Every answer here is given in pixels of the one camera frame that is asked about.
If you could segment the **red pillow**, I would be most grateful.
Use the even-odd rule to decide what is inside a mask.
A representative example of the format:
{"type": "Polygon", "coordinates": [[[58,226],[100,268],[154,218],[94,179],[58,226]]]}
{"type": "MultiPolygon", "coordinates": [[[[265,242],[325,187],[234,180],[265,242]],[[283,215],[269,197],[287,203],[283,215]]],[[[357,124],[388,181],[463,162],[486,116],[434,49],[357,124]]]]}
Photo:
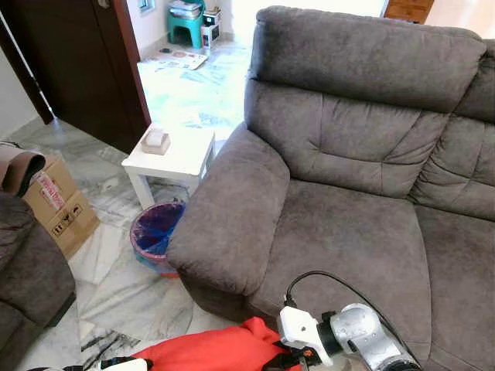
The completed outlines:
{"type": "Polygon", "coordinates": [[[152,361],[151,371],[265,371],[266,364],[288,351],[259,317],[238,326],[190,333],[138,351],[152,361]]]}

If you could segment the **grey fabric two-seat sofa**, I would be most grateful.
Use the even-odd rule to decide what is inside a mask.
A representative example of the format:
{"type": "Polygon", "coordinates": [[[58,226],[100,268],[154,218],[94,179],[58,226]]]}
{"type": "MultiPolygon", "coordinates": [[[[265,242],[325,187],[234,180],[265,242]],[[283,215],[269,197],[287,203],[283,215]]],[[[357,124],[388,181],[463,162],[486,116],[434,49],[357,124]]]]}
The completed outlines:
{"type": "Polygon", "coordinates": [[[275,325],[368,299],[425,371],[495,367],[495,42],[272,6],[244,121],[166,252],[196,304],[275,325]]]}

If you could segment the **bin with blue bag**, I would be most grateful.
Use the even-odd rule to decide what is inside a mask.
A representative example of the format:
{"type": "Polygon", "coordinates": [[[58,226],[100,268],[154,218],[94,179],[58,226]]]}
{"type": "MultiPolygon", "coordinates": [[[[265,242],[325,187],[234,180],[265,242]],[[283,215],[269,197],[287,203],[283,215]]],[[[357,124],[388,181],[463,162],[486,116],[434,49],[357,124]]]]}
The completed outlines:
{"type": "Polygon", "coordinates": [[[186,205],[173,200],[144,209],[131,224],[130,237],[135,258],[145,267],[163,277],[177,277],[176,269],[169,264],[166,252],[170,237],[183,216],[186,205]]]}

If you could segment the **brown cardboard box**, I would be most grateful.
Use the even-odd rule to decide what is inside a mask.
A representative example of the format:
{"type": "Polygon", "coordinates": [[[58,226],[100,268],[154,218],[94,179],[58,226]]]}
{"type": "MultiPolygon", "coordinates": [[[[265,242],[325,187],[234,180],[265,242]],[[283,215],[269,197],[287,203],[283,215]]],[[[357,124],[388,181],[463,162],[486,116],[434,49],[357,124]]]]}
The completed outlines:
{"type": "Polygon", "coordinates": [[[77,253],[100,222],[70,175],[67,163],[54,155],[46,155],[45,160],[45,167],[29,181],[22,198],[68,259],[77,253]]]}

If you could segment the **white side table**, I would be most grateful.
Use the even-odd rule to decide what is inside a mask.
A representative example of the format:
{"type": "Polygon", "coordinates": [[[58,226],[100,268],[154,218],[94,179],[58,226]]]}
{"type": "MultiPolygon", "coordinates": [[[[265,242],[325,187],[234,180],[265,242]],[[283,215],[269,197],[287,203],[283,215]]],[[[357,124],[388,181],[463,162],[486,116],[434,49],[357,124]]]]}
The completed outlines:
{"type": "Polygon", "coordinates": [[[209,128],[152,126],[145,137],[153,131],[169,135],[169,148],[162,155],[146,152],[145,139],[141,139],[121,162],[143,209],[155,205],[148,181],[151,177],[179,181],[187,186],[188,193],[194,193],[207,173],[215,148],[215,134],[209,128]]]}

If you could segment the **beige tissue box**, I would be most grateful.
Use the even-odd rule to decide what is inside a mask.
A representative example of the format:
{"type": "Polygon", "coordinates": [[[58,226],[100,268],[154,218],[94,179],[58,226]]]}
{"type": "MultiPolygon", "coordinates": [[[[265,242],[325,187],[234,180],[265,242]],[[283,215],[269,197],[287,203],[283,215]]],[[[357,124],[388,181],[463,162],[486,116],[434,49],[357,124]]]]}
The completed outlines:
{"type": "Polygon", "coordinates": [[[149,155],[166,155],[171,145],[171,135],[164,128],[149,128],[141,142],[139,151],[149,155]]]}

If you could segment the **brown folded cloth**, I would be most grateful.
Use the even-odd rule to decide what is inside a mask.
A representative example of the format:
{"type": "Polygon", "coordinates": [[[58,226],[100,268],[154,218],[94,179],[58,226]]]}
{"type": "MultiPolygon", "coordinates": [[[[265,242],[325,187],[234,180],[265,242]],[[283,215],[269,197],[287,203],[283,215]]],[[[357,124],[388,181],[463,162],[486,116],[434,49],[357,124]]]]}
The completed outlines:
{"type": "Polygon", "coordinates": [[[15,142],[0,141],[0,191],[22,197],[32,177],[45,166],[42,153],[27,151],[15,142]]]}

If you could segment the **printed paper sheet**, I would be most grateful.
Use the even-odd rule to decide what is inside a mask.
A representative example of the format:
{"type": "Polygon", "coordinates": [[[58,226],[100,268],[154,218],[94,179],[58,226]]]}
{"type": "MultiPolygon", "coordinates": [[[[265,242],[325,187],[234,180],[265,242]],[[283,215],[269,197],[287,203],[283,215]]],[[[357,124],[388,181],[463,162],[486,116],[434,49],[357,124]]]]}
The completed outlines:
{"type": "Polygon", "coordinates": [[[185,52],[180,49],[163,47],[152,54],[146,61],[161,68],[177,68],[178,70],[198,70],[205,61],[207,54],[185,52]]]}

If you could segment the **dark brown wooden door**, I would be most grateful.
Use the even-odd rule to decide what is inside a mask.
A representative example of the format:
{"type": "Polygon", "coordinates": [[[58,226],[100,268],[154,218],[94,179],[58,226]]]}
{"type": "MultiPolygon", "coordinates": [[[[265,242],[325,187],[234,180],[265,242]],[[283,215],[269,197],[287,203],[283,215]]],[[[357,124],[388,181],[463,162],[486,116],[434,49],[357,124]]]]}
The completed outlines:
{"type": "Polygon", "coordinates": [[[0,0],[0,46],[43,123],[129,152],[151,124],[126,0],[0,0]]]}

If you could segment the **green plastic stool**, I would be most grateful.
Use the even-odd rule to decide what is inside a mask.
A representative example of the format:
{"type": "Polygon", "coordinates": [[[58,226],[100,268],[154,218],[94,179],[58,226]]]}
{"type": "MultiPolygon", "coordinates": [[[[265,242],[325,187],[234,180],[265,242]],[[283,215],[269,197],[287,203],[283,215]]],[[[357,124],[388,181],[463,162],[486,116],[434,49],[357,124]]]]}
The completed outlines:
{"type": "Polygon", "coordinates": [[[184,29],[189,37],[194,49],[202,49],[204,26],[203,7],[195,9],[169,8],[169,14],[166,16],[167,39],[169,43],[178,45],[178,29],[184,29]]]}

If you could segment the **stack of papers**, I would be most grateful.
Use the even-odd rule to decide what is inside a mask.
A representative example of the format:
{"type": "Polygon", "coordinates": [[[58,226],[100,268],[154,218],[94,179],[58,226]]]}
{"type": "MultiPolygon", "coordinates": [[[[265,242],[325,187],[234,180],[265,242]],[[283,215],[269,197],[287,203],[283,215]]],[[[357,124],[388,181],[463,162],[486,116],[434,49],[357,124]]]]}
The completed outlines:
{"type": "Polygon", "coordinates": [[[203,14],[203,8],[202,0],[171,0],[169,14],[177,19],[196,20],[203,14]]]}

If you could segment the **brown wooden cabinet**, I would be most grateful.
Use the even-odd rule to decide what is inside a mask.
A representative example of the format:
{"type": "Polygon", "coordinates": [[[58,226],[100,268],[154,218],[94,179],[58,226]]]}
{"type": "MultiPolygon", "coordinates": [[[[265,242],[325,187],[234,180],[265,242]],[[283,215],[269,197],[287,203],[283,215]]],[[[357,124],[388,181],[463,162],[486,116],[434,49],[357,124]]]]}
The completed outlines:
{"type": "Polygon", "coordinates": [[[435,0],[388,0],[383,18],[425,24],[435,0]]]}

